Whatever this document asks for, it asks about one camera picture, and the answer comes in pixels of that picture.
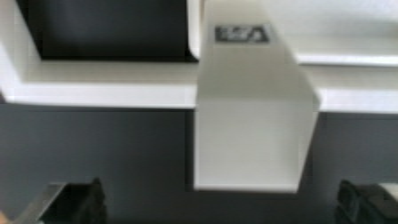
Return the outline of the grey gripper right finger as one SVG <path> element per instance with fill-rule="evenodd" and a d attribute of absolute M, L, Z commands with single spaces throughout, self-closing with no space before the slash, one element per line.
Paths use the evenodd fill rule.
<path fill-rule="evenodd" d="M 334 224 L 398 224 L 398 183 L 339 182 Z"/>

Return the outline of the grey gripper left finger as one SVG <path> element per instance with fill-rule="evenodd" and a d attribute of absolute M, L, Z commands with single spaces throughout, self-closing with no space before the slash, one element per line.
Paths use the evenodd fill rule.
<path fill-rule="evenodd" d="M 106 224 L 104 191 L 88 183 L 49 183 L 10 224 Z"/>

